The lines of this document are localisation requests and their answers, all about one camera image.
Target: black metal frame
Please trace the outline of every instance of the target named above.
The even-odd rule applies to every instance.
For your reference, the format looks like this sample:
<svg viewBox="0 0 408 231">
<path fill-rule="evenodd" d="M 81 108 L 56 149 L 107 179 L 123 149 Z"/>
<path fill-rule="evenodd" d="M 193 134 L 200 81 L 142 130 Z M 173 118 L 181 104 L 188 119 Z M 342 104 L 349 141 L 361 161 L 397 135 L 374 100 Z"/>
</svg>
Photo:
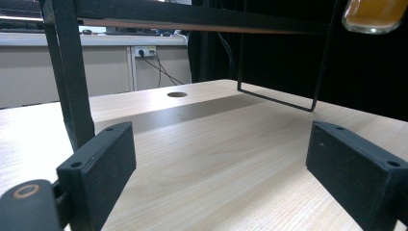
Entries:
<svg viewBox="0 0 408 231">
<path fill-rule="evenodd" d="M 238 33 L 328 35 L 310 109 L 242 89 L 244 45 L 244 35 L 242 35 L 238 90 L 312 112 L 319 97 L 321 80 L 333 36 L 334 17 L 338 15 L 340 7 L 339 2 L 340 0 L 336 1 L 331 27 L 328 30 L 330 25 L 323 23 L 148 0 L 123 0 L 120 1 L 120 4 L 112 0 L 40 0 L 64 123 L 76 152 L 57 168 L 60 180 L 53 186 L 44 181 L 26 182 L 6 192 L 5 196 L 0 199 L 0 210 L 2 215 L 6 215 L 0 217 L 2 225 L 7 224 L 10 225 L 7 227 L 15 228 L 16 224 L 21 224 L 18 227 L 30 229 L 30 226 L 24 225 L 30 223 L 37 229 L 45 230 L 58 229 L 70 222 L 73 230 L 98 230 L 103 226 L 123 187 L 136 168 L 133 131 L 130 123 L 118 124 L 94 136 L 78 32 L 79 20 L 83 20 L 83 23 L 89 22 L 90 25 L 126 25 L 127 27 L 133 25 L 146 28 L 205 29 L 206 31 Z M 344 154 L 344 157 L 339 158 L 338 154 Z M 337 165 L 327 167 L 327 163 L 333 160 Z M 348 165 L 354 160 L 359 160 L 358 164 L 366 168 L 366 175 L 372 172 L 377 173 L 380 177 L 374 180 L 379 179 L 379 181 L 372 183 L 372 178 L 357 179 L 354 177 L 355 172 L 361 172 L 358 167 Z M 106 171 L 112 167 L 115 169 L 116 174 L 114 175 Z M 315 123 L 312 129 L 307 167 L 363 228 L 391 229 L 396 218 L 408 223 L 406 212 L 408 194 L 405 193 L 408 189 L 405 183 L 408 176 L 408 163 L 391 153 L 371 145 L 344 128 Z M 349 178 L 344 178 L 344 169 L 352 172 L 348 174 Z M 332 184 L 332 178 L 327 172 L 332 172 L 338 180 L 343 181 L 341 189 L 338 188 L 338 184 Z M 368 184 L 368 187 L 360 191 L 359 187 L 362 183 Z M 343 187 L 348 187 L 350 192 L 353 191 L 362 198 L 364 200 L 362 203 L 366 203 L 368 209 L 361 211 L 360 206 L 354 205 L 354 201 L 349 203 L 350 192 L 344 193 Z M 29 198 L 32 204 L 20 200 L 20 196 Z M 102 207 L 98 202 L 101 200 L 104 201 Z"/>
<path fill-rule="evenodd" d="M 252 92 L 252 91 L 249 91 L 249 90 L 244 90 L 242 88 L 243 63 L 244 63 L 244 42 L 245 42 L 244 35 L 242 35 L 242 39 L 241 39 L 241 53 L 240 53 L 240 62 L 239 62 L 239 69 L 238 69 L 237 90 L 239 92 L 242 92 L 242 93 L 250 94 L 252 96 L 260 97 L 260 98 L 263 98 L 263 99 L 266 99 L 266 100 L 269 100 L 269 101 L 272 101 L 272 102 L 280 103 L 280 104 L 283 104 L 283 105 L 286 105 L 286 106 L 289 106 L 289 107 L 293 107 L 293 108 L 296 108 L 296 109 L 299 109 L 299 110 L 303 110 L 303 111 L 306 111 L 306 112 L 314 111 L 315 108 L 316 108 L 316 105 L 318 103 L 319 93 L 320 93 L 320 89 L 321 89 L 321 83 L 322 83 L 322 80 L 323 80 L 327 60 L 328 60 L 328 57 L 329 57 L 330 44 L 331 44 L 331 40 L 333 38 L 336 17 L 339 14 L 340 5 L 341 5 L 341 0 L 336 0 L 334 8 L 333 8 L 332 17 L 331 17 L 331 20 L 330 20 L 330 29 L 329 29 L 328 34 L 327 34 L 327 40 L 326 40 L 326 43 L 325 43 L 325 46 L 324 46 L 323 56 L 322 56 L 321 63 L 320 63 L 319 77 L 318 77 L 318 81 L 317 81 L 317 84 L 316 84 L 316 87 L 315 87 L 315 92 L 314 92 L 313 99 L 312 99 L 312 106 L 310 108 L 295 105 L 293 103 L 282 101 L 282 100 L 279 100 L 279 99 L 276 99 L 276 98 L 267 97 L 265 95 L 261 95 L 261 94 L 258 94 L 258 93 L 255 93 L 255 92 Z"/>
<path fill-rule="evenodd" d="M 95 136 L 78 21 L 72 0 L 40 0 L 45 35 L 73 150 Z"/>
<path fill-rule="evenodd" d="M 64 123 L 74 150 L 94 137 L 82 46 L 78 33 L 79 23 L 96 26 L 205 29 L 206 31 L 264 34 L 326 35 L 331 31 L 330 25 L 325 23 L 149 0 L 40 0 L 39 2 Z M 325 59 L 321 64 L 316 100 L 324 65 Z M 239 91 L 264 97 L 242 90 L 242 75 L 240 76 Z"/>
</svg>

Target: power outlet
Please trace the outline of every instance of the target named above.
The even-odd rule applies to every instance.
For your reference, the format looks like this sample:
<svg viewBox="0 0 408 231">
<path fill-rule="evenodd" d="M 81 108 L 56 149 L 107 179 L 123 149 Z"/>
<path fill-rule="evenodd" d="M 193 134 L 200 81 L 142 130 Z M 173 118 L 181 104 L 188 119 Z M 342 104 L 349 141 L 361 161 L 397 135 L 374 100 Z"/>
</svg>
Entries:
<svg viewBox="0 0 408 231">
<path fill-rule="evenodd" d="M 135 57 L 140 57 L 140 51 L 143 51 L 144 57 L 154 56 L 153 52 L 156 51 L 156 46 L 135 46 Z"/>
</svg>

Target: black metal bar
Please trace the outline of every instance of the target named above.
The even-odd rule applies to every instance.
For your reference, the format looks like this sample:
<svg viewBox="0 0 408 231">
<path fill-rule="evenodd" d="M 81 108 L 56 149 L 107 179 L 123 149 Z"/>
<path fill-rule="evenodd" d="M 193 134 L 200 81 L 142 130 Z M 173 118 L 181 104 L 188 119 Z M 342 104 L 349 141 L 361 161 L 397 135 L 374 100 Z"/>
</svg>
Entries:
<svg viewBox="0 0 408 231">
<path fill-rule="evenodd" d="M 324 34 L 325 23 L 149 0 L 76 0 L 85 25 L 237 33 Z"/>
<path fill-rule="evenodd" d="M 77 150 L 94 137 L 94 125 L 74 5 L 71 0 L 41 0 L 40 6 L 65 128 Z"/>
<path fill-rule="evenodd" d="M 338 16 L 338 14 L 339 14 L 340 5 L 341 5 L 341 0 L 337 0 L 335 2 L 334 8 L 333 8 L 332 17 L 331 17 L 331 20 L 330 20 L 330 29 L 328 31 L 327 40 L 326 40 L 326 43 L 324 45 L 323 56 L 322 56 L 321 62 L 320 62 L 319 77 L 318 77 L 318 81 L 317 81 L 316 86 L 315 86 L 315 92 L 313 94 L 312 105 L 311 105 L 310 108 L 295 105 L 293 103 L 285 102 L 283 100 L 267 97 L 267 96 L 264 96 L 264 95 L 261 95 L 261 94 L 258 94 L 258 93 L 254 93 L 254 92 L 242 89 L 243 59 L 244 59 L 244 54 L 243 54 L 244 39 L 243 38 L 242 38 L 242 46 L 241 46 L 241 54 L 240 54 L 239 78 L 238 78 L 238 86 L 237 86 L 238 91 L 240 91 L 242 93 L 247 93 L 247 94 L 250 94 L 250 95 L 253 95 L 253 96 L 256 96 L 256 97 L 260 97 L 260 98 L 263 98 L 263 99 L 266 99 L 266 100 L 269 100 L 269 101 L 272 101 L 272 102 L 280 103 L 280 104 L 283 104 L 283 105 L 286 105 L 286 106 L 289 106 L 289 107 L 297 108 L 299 110 L 303 110 L 303 111 L 306 111 L 306 112 L 314 111 L 315 108 L 316 108 L 316 105 L 318 103 L 318 99 L 319 99 L 321 83 L 322 83 L 322 80 L 323 80 L 327 60 L 328 60 L 328 57 L 329 57 L 330 44 L 331 44 L 331 40 L 333 38 L 333 34 L 334 34 L 334 30 L 335 30 L 335 22 L 336 22 L 336 18 Z"/>
<path fill-rule="evenodd" d="M 203 8 L 215 7 L 215 1 L 204 0 Z M 200 72 L 199 81 L 208 81 L 207 76 L 214 75 L 214 47 L 215 47 L 215 33 L 203 31 L 200 32 L 201 47 L 200 47 Z"/>
</svg>

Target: light wood tabletop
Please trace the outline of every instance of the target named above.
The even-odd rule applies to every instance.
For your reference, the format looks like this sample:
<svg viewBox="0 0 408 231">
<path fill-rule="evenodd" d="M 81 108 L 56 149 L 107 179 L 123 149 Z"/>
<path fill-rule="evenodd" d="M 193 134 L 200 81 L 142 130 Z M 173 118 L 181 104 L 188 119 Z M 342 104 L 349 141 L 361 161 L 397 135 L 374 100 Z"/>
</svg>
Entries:
<svg viewBox="0 0 408 231">
<path fill-rule="evenodd" d="M 323 102 L 307 113 L 236 87 L 221 80 L 90 99 L 96 133 L 133 122 L 138 162 L 104 230 L 360 230 L 306 169 L 312 121 L 343 126 L 405 160 L 408 123 Z M 187 96 L 167 96 L 176 91 Z M 71 154 L 59 103 L 0 111 L 0 194 L 55 181 Z"/>
</svg>

